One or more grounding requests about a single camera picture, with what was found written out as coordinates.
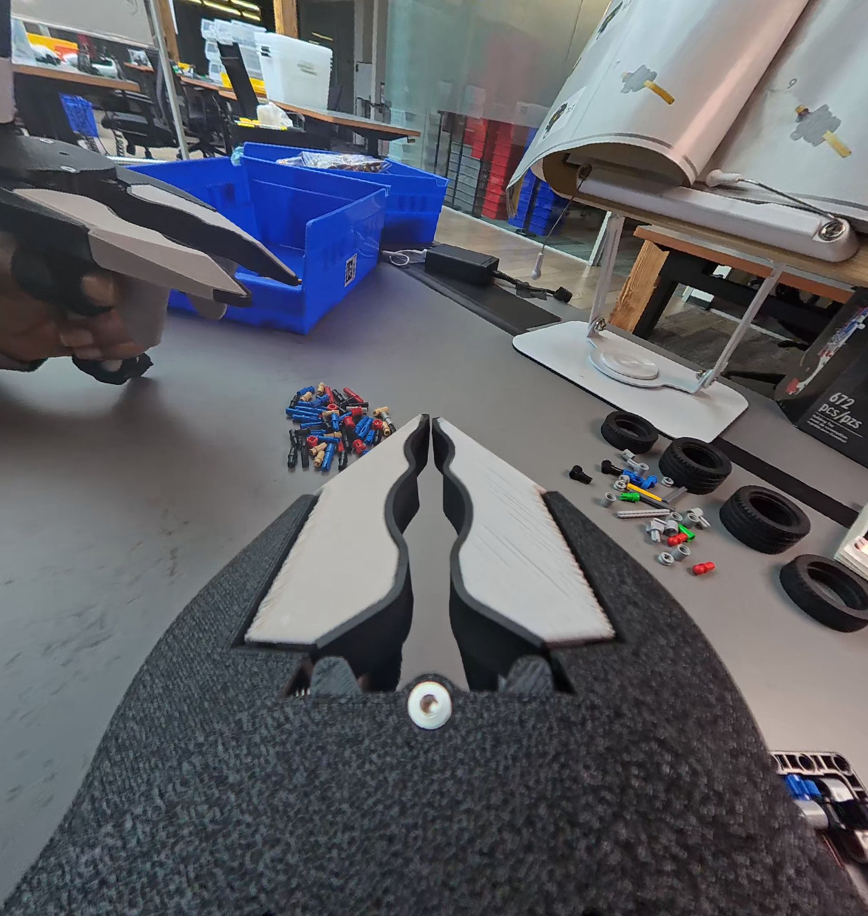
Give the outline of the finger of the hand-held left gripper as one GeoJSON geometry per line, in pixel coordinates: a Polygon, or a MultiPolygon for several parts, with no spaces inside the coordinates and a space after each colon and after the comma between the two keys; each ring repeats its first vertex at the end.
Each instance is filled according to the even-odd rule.
{"type": "Polygon", "coordinates": [[[17,189],[16,194],[87,228],[90,252],[100,268],[180,291],[191,299],[247,306],[248,291],[211,257],[129,223],[97,200],[54,189],[17,189]]]}
{"type": "Polygon", "coordinates": [[[203,201],[163,183],[126,184],[118,192],[118,213],[225,267],[247,269],[289,287],[300,284],[298,274],[254,235],[203,201]]]}

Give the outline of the pile of coloured connector pins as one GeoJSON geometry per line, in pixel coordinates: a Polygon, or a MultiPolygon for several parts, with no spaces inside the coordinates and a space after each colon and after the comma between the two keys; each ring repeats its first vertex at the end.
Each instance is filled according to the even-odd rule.
{"type": "Polygon", "coordinates": [[[348,386],[304,386],[285,408],[289,422],[286,466],[327,475],[371,452],[396,432],[388,406],[376,406],[348,386]]]}

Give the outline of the black brick frame assembly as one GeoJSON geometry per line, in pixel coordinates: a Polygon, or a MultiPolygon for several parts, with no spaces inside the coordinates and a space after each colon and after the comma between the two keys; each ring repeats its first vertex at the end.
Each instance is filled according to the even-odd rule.
{"type": "Polygon", "coordinates": [[[805,821],[842,864],[868,869],[868,791],[842,755],[773,751],[775,771],[805,821]]]}

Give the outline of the large instruction booklet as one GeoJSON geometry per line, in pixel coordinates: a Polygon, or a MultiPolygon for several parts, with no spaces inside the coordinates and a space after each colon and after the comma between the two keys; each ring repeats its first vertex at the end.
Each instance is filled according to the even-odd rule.
{"type": "MultiPolygon", "coordinates": [[[[868,235],[868,1],[611,2],[507,186],[742,173],[868,235]]],[[[749,202],[767,191],[713,188],[749,202]]]]}

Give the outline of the background wooden-top desk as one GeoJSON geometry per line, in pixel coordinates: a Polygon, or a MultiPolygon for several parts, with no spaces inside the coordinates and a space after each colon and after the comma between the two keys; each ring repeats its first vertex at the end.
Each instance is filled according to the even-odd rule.
{"type": "Polygon", "coordinates": [[[359,136],[365,141],[366,150],[371,155],[379,155],[382,143],[397,140],[415,143],[421,138],[420,131],[403,125],[374,121],[339,111],[279,103],[259,95],[256,99],[258,104],[271,104],[285,111],[298,124],[299,130],[320,142],[321,148],[328,148],[331,138],[338,131],[359,136]]]}

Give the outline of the person's left hand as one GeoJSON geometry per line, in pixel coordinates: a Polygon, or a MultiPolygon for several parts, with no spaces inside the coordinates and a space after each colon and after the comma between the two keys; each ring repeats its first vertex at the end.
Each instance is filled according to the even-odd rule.
{"type": "Polygon", "coordinates": [[[115,362],[144,351],[134,341],[115,308],[121,303],[124,279],[95,270],[82,280],[83,293],[105,312],[97,316],[69,314],[23,291],[11,272],[16,242],[0,233],[0,356],[18,364],[56,357],[115,362]]]}

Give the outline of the black office chair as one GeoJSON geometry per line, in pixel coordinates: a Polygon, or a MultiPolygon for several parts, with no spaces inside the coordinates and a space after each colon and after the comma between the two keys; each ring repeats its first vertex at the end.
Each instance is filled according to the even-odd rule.
{"type": "MultiPolygon", "coordinates": [[[[132,50],[125,64],[126,78],[137,92],[120,90],[103,108],[101,127],[114,136],[117,154],[152,158],[153,149],[173,149],[180,158],[165,73],[148,52],[132,50]]],[[[189,87],[174,76],[177,109],[189,153],[204,157],[228,153],[229,135],[221,96],[189,87]]]]}

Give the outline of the cluster of small mixed bricks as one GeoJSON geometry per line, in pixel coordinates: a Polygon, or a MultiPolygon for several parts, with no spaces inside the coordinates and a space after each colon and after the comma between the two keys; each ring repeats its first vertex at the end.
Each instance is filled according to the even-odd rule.
{"type": "Polygon", "coordinates": [[[711,528],[702,508],[680,509],[687,487],[677,486],[669,476],[653,473],[634,452],[624,450],[615,460],[603,460],[598,470],[610,482],[600,504],[619,520],[640,522],[646,538],[659,550],[657,560],[661,564],[687,559],[699,533],[711,528]]]}

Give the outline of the black toy tyre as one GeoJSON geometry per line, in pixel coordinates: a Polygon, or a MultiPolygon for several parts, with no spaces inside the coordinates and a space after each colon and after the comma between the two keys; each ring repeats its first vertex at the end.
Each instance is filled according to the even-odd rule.
{"type": "Polygon", "coordinates": [[[600,435],[620,452],[644,454],[657,443],[659,430],[646,418],[616,409],[604,418],[600,426],[600,435]]]}
{"type": "Polygon", "coordinates": [[[841,633],[868,626],[868,583],[835,560],[801,554],[781,568],[779,580],[787,596],[817,623],[841,633]]]}
{"type": "Polygon", "coordinates": [[[658,460],[662,476],[693,495],[708,495],[732,473],[729,457],[712,444],[683,437],[670,441],[658,460]]]}
{"type": "Polygon", "coordinates": [[[737,488],[722,504],[719,516],[726,531],[763,554],[781,554],[811,530],[807,514],[776,490],[759,486],[737,488]]]}

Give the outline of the blue open-front plastic bin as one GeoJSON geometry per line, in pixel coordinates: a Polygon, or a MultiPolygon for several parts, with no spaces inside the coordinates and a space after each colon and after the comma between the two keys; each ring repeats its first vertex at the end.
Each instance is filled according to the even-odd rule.
{"type": "Polygon", "coordinates": [[[135,165],[211,204],[292,269],[291,287],[238,268],[250,307],[233,323],[305,335],[377,265],[386,214],[381,184],[244,155],[135,165]]]}

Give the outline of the translucent white storage box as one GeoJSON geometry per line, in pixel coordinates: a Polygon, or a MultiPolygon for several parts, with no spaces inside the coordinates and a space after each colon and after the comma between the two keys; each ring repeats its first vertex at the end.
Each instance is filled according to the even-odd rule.
{"type": "Polygon", "coordinates": [[[310,109],[326,109],[332,50],[307,41],[263,33],[257,40],[268,99],[310,109]]]}

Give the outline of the white book stand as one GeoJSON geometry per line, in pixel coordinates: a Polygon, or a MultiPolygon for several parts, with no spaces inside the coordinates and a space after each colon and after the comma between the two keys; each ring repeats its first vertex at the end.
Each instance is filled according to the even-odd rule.
{"type": "Polygon", "coordinates": [[[857,235],[851,223],[811,204],[778,202],[775,194],[766,202],[749,202],[713,189],[668,187],[597,168],[579,178],[576,188],[588,199],[611,203],[613,214],[607,260],[588,320],[520,334],[514,349],[611,406],[652,421],[670,438],[712,442],[746,411],[746,397],[719,379],[787,270],[868,288],[868,235],[857,235]],[[675,223],[765,259],[764,282],[711,369],[693,371],[605,329],[600,312],[626,215],[646,216],[658,225],[675,223]]]}

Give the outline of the black power adapter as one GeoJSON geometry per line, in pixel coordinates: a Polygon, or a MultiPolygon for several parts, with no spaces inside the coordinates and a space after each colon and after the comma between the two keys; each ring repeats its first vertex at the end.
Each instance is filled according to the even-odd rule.
{"type": "Polygon", "coordinates": [[[425,252],[426,274],[476,288],[491,285],[499,268],[499,258],[459,246],[438,244],[425,252]]]}

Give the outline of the stacked red and blue bins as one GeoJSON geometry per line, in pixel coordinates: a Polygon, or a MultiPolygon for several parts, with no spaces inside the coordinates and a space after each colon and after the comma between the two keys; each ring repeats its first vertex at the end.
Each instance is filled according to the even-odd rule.
{"type": "Polygon", "coordinates": [[[534,128],[438,110],[434,146],[436,172],[448,187],[445,205],[475,218],[505,223],[521,235],[546,237],[566,221],[566,203],[528,171],[517,203],[506,188],[535,135],[534,128]]]}

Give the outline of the wooden side table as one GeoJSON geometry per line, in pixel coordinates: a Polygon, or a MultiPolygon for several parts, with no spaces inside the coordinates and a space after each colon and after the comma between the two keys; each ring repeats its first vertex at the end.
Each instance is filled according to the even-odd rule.
{"type": "MultiPolygon", "coordinates": [[[[678,286],[709,293],[743,310],[772,270],[764,258],[655,225],[640,225],[634,236],[643,246],[608,322],[644,339],[656,328],[678,286]]],[[[790,340],[810,344],[852,294],[839,281],[787,268],[755,320],[760,327],[772,320],[790,340]]]]}

